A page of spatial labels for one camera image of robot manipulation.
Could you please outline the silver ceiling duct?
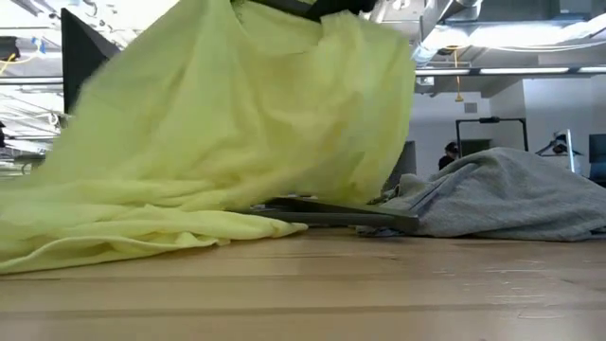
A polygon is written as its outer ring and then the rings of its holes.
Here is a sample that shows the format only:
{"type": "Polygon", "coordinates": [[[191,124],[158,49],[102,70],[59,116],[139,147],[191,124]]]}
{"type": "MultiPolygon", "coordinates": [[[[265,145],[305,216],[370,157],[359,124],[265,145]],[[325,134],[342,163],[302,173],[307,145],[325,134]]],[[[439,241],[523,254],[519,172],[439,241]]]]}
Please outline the silver ceiling duct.
{"type": "Polygon", "coordinates": [[[436,25],[413,49],[412,59],[429,63],[440,49],[449,46],[531,48],[558,45],[582,39],[606,28],[606,14],[589,21],[469,22],[436,25]]]}

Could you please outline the white clothes stand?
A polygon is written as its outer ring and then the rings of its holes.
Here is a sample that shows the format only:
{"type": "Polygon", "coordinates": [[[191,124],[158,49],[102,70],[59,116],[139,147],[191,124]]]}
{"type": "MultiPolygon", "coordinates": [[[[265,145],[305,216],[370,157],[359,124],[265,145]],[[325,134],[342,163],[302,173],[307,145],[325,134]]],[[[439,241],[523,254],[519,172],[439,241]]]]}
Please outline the white clothes stand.
{"type": "Polygon", "coordinates": [[[572,133],[569,129],[555,132],[549,143],[536,154],[560,168],[581,175],[582,153],[573,149],[572,133]]]}

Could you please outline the black ceiling device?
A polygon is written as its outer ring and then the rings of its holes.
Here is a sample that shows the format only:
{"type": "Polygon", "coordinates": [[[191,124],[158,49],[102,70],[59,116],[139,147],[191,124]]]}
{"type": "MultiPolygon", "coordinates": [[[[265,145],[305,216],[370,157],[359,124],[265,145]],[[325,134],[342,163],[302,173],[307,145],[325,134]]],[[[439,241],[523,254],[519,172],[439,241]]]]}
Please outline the black ceiling device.
{"type": "Polygon", "coordinates": [[[15,61],[21,57],[15,36],[0,36],[0,61],[15,61]]]}

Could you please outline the person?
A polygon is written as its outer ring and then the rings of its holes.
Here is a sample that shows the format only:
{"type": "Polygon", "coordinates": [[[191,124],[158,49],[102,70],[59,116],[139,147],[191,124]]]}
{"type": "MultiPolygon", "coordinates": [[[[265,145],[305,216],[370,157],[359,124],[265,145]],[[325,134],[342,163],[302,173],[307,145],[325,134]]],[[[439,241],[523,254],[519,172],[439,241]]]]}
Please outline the person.
{"type": "Polygon", "coordinates": [[[458,145],[453,141],[444,147],[444,155],[438,160],[438,169],[441,171],[453,163],[459,156],[458,145]]]}

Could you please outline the yellow t-shirt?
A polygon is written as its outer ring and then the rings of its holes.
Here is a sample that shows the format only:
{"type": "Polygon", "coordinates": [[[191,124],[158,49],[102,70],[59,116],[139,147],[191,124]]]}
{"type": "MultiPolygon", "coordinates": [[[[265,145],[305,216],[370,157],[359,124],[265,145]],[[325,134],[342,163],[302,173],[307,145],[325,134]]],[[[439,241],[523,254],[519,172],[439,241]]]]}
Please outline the yellow t-shirt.
{"type": "Polygon", "coordinates": [[[279,238],[250,206],[376,197],[408,134],[396,30],[179,0],[81,88],[44,163],[0,182],[0,275],[279,238]]]}

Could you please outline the black computer monitor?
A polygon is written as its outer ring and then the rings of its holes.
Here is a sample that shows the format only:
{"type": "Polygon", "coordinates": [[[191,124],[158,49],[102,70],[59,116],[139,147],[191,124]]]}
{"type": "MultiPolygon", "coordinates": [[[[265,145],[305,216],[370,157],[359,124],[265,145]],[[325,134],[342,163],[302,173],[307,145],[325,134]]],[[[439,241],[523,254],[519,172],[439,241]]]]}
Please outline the black computer monitor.
{"type": "Polygon", "coordinates": [[[120,49],[66,8],[61,33],[63,109],[69,114],[82,85],[120,49]]]}
{"type": "Polygon", "coordinates": [[[606,134],[589,135],[589,179],[606,188],[606,134]]]}

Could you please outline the black rack frame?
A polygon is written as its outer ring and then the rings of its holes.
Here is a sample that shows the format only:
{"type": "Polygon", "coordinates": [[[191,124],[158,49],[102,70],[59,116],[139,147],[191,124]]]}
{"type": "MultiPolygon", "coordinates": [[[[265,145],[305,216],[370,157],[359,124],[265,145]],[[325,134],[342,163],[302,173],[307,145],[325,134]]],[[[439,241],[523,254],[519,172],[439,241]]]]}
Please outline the black rack frame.
{"type": "Polygon", "coordinates": [[[529,152],[527,126],[526,126],[525,118],[522,118],[522,117],[516,117],[516,118],[480,117],[480,118],[476,118],[476,119],[457,119],[455,121],[456,144],[457,144],[457,148],[458,148],[458,156],[462,157],[461,133],[460,133],[460,125],[462,123],[498,124],[498,123],[502,123],[502,122],[506,122],[506,121],[517,121],[522,125],[524,150],[526,152],[529,152]]]}

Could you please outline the grey t-shirt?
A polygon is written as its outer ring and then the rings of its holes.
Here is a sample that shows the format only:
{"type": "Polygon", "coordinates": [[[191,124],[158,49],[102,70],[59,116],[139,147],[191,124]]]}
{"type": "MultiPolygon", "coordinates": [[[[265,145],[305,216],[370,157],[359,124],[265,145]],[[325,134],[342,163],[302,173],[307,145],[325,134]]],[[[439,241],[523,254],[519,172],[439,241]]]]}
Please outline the grey t-shirt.
{"type": "Polygon", "coordinates": [[[509,148],[465,156],[426,180],[405,174],[377,203],[417,215],[406,232],[414,237],[606,240],[606,188],[509,148]]]}

